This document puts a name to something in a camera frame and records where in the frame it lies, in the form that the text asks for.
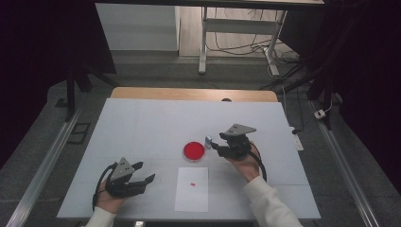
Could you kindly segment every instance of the black curtain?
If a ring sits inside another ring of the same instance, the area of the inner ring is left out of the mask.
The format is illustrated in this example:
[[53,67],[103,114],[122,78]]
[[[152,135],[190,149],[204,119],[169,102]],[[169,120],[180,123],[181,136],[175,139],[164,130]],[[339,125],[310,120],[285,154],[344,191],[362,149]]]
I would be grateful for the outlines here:
[[83,63],[115,73],[89,1],[0,2],[1,166],[46,103],[48,89]]
[[401,5],[372,0],[336,60],[340,113],[401,192]]

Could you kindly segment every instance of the red petri dish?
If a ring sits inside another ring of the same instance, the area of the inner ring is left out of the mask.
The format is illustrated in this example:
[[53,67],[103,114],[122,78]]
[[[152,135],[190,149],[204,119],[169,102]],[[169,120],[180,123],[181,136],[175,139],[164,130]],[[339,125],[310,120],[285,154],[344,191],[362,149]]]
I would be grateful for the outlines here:
[[198,142],[189,142],[183,147],[183,155],[190,161],[198,161],[204,154],[204,147]]

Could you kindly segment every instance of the robotic hand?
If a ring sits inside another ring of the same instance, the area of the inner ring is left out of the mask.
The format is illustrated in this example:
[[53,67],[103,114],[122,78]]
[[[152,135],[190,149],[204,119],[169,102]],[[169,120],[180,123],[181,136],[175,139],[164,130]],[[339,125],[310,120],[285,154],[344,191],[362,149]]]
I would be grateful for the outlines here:
[[155,174],[145,178],[145,180],[142,182],[129,182],[130,178],[132,177],[132,173],[142,168],[143,164],[144,163],[140,162],[131,166],[130,163],[123,157],[121,158],[119,163],[114,163],[108,166],[102,173],[97,183],[96,191],[92,201],[93,209],[95,209],[95,205],[97,202],[99,186],[104,178],[104,175],[106,175],[107,171],[109,171],[110,169],[112,170],[112,172],[109,174],[106,180],[106,191],[111,196],[126,198],[143,194],[146,190],[147,185],[153,182]]
[[246,136],[247,133],[256,131],[255,128],[251,128],[248,126],[243,126],[239,124],[234,124],[229,130],[226,132],[220,133],[220,138],[227,141],[227,146],[220,146],[216,143],[212,142],[212,138],[210,136],[206,136],[205,145],[206,147],[212,147],[213,149],[218,151],[218,156],[234,159],[241,161],[247,155],[251,155],[254,160],[259,164],[260,168],[262,169],[263,179],[267,179],[266,176],[266,169],[262,163],[262,159],[251,152],[251,142]]

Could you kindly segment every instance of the metal frame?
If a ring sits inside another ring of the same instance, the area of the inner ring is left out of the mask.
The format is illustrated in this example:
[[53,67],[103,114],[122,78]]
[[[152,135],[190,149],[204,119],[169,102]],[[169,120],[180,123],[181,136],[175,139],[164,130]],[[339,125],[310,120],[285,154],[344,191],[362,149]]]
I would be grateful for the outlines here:
[[[310,101],[310,108],[313,112],[318,111],[313,103]],[[357,209],[360,212],[360,215],[365,222],[367,227],[379,227],[380,224],[375,217],[375,213],[371,207],[371,204],[366,199],[365,193],[362,188],[359,186],[357,182],[357,178],[355,177],[351,167],[349,166],[347,159],[345,158],[342,149],[340,148],[339,143],[337,142],[336,137],[333,132],[328,130],[324,123],[320,120],[319,127],[322,131],[322,135],[329,146],[334,160],[336,161],[337,166],[339,167],[342,178],[344,179],[348,190],[351,193],[351,196],[354,198],[356,202]]]
[[263,52],[269,64],[271,75],[274,77],[279,76],[277,66],[274,63],[272,53],[281,27],[285,20],[287,11],[280,11],[280,16],[276,22],[273,21],[244,21],[232,19],[207,19],[207,7],[202,8],[202,34],[200,44],[200,66],[199,74],[206,73],[206,33],[207,32],[220,32],[220,33],[240,33],[240,34],[260,34],[271,35],[269,48],[264,48]]
[[56,139],[50,146],[48,152],[46,153],[46,156],[44,157],[44,160],[39,166],[38,171],[36,171],[36,174],[30,182],[24,196],[21,198],[17,208],[15,208],[14,213],[9,219],[7,227],[21,227],[24,226],[24,224],[26,223],[26,220],[33,208],[33,205],[41,194],[42,189],[44,188],[44,185],[48,177],[50,176],[54,165],[59,159],[65,143],[67,142],[68,136],[70,135],[75,123],[79,118],[80,113],[82,112],[82,107],[85,105],[86,100],[87,95],[84,95],[82,103],[72,115],[70,121],[64,122],[61,126],[61,129],[57,134]]

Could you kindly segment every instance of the wooden table edge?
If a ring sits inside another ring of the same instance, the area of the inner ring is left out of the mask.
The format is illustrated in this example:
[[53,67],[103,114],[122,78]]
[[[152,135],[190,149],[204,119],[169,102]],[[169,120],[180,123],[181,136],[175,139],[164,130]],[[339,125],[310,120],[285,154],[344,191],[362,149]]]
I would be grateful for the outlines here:
[[277,102],[272,91],[218,90],[192,88],[116,87],[111,98],[137,98],[161,100],[221,101],[229,98],[239,102]]

